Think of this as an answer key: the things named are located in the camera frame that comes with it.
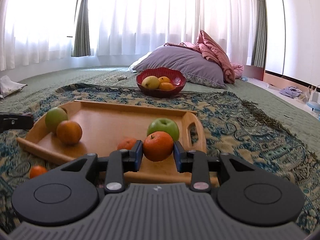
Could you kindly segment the large green apple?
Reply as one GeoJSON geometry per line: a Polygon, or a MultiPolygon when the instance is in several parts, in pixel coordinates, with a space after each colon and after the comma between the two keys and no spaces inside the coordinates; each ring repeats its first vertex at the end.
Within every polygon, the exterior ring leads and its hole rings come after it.
{"type": "Polygon", "coordinates": [[[58,125],[68,120],[67,112],[60,107],[54,107],[46,113],[45,123],[49,132],[56,133],[58,125]]]}

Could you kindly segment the small green apple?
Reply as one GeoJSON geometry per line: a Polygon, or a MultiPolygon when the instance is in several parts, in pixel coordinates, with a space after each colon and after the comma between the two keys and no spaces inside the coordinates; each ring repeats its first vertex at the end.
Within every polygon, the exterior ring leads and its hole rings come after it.
{"type": "Polygon", "coordinates": [[[158,118],[153,120],[151,124],[149,124],[146,135],[150,135],[154,132],[166,132],[168,133],[173,141],[178,141],[180,138],[180,130],[176,122],[168,118],[158,118]]]}

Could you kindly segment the large orange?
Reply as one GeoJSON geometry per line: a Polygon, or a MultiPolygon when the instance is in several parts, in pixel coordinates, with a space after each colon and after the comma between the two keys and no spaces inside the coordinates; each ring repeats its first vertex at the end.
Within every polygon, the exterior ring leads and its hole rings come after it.
{"type": "Polygon", "coordinates": [[[82,128],[75,121],[62,121],[56,129],[56,135],[63,144],[75,145],[82,137],[82,128]]]}

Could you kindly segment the wooden serving tray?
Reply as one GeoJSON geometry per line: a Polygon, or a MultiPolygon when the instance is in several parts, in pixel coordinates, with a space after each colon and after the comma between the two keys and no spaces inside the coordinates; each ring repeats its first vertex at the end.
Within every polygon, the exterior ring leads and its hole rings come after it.
{"type": "Polygon", "coordinates": [[[35,122],[25,138],[18,138],[21,149],[56,165],[84,154],[107,157],[125,138],[144,140],[148,126],[157,118],[174,120],[180,130],[179,141],[186,150],[206,152],[206,138],[196,111],[75,100],[61,105],[70,120],[82,128],[78,144],[65,146],[49,133],[45,117],[35,122]]]}

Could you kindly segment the blue patterned throw cloth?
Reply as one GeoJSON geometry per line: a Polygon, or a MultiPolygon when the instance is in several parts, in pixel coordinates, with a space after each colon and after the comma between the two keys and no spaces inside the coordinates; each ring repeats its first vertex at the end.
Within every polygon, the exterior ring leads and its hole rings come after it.
{"type": "Polygon", "coordinates": [[[76,83],[58,88],[22,113],[39,118],[51,107],[73,100],[196,111],[209,155],[228,152],[295,183],[306,196],[297,225],[308,234],[319,227],[319,155],[255,103],[228,91],[185,92],[172,99],[154,99],[136,88],[76,83]]]}

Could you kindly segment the orange fruit in bowl front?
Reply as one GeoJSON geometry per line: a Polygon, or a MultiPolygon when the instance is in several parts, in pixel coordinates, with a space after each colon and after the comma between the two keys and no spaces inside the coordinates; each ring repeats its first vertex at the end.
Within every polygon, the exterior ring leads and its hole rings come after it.
{"type": "Polygon", "coordinates": [[[170,82],[162,82],[159,84],[158,88],[159,90],[163,90],[163,91],[171,91],[171,90],[174,90],[176,86],[170,82]]]}

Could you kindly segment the orange fruit in bowl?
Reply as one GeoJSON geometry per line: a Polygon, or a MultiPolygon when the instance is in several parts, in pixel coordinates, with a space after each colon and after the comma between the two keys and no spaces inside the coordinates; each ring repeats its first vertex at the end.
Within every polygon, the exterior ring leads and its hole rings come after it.
{"type": "Polygon", "coordinates": [[[159,79],[160,83],[164,83],[164,82],[170,83],[170,79],[166,76],[159,77],[158,79],[159,79]]]}
{"type": "Polygon", "coordinates": [[[174,90],[176,86],[170,82],[162,82],[159,84],[158,88],[159,90],[163,90],[163,91],[171,91],[171,90],[174,90]]]}

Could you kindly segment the red fruit bowl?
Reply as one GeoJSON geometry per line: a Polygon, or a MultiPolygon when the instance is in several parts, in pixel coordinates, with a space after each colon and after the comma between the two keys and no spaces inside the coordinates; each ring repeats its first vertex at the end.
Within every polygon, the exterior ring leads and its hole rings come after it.
{"type": "Polygon", "coordinates": [[[186,78],[178,70],[160,67],[142,71],[137,75],[136,83],[145,95],[170,98],[184,88],[186,78]]]}

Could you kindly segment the pink blanket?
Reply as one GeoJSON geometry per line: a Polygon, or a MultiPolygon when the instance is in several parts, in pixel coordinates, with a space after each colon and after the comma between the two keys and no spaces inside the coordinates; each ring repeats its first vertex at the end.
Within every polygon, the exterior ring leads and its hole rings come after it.
{"type": "Polygon", "coordinates": [[[220,66],[223,78],[227,83],[234,83],[241,79],[244,73],[244,65],[231,63],[225,51],[204,30],[200,30],[196,43],[180,42],[179,44],[167,42],[164,46],[187,48],[200,53],[202,57],[220,66]]]}

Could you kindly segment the purple pillow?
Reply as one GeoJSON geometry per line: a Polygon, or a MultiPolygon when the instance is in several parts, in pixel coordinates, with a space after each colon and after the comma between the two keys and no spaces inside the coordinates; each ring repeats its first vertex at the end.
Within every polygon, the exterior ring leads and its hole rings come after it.
{"type": "Polygon", "coordinates": [[[187,48],[162,46],[140,62],[131,65],[133,71],[166,67],[178,70],[188,82],[213,88],[224,88],[223,71],[216,63],[207,61],[198,52],[187,48]]]}

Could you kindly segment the white sheer curtain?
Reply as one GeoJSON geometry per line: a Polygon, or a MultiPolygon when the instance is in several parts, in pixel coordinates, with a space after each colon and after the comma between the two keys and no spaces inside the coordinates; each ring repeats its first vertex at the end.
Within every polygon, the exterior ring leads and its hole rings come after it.
{"type": "Polygon", "coordinates": [[[257,0],[88,0],[90,56],[71,57],[76,0],[1,0],[1,71],[128,65],[167,43],[208,33],[249,63],[257,0]]]}

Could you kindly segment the left green curtain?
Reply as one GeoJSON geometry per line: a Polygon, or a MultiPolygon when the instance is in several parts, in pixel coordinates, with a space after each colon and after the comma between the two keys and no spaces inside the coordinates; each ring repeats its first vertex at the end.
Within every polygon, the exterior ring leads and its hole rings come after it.
{"type": "Polygon", "coordinates": [[[90,56],[88,0],[76,0],[71,57],[90,56]]]}

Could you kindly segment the green quilted bedspread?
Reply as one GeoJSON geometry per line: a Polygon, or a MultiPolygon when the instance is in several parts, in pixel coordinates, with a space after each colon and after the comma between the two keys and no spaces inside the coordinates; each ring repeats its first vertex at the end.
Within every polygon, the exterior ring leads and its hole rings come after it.
{"type": "MultiPolygon", "coordinates": [[[[1,111],[22,113],[33,104],[54,94],[58,88],[74,83],[135,87],[136,74],[126,67],[68,69],[30,77],[21,82],[27,86],[1,100],[1,111]]],[[[307,144],[309,150],[319,155],[319,120],[309,113],[306,105],[282,96],[274,89],[264,88],[259,81],[236,80],[234,85],[226,85],[225,90],[255,103],[268,116],[296,134],[307,144]]]]}

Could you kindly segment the blue clothes pile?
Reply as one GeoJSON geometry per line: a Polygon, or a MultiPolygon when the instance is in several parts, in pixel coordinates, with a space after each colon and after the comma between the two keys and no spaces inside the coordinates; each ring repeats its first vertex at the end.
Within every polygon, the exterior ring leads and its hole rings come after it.
{"type": "Polygon", "coordinates": [[[300,94],[302,94],[302,91],[299,88],[293,86],[283,88],[279,92],[281,95],[287,96],[292,99],[298,98],[300,94]]]}

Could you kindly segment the right green curtain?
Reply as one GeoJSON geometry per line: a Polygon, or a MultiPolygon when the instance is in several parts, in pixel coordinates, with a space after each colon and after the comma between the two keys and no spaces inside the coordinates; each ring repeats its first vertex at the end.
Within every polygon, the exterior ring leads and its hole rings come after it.
{"type": "Polygon", "coordinates": [[[252,65],[265,68],[267,48],[267,11],[266,1],[257,0],[257,25],[253,47],[252,65]]]}

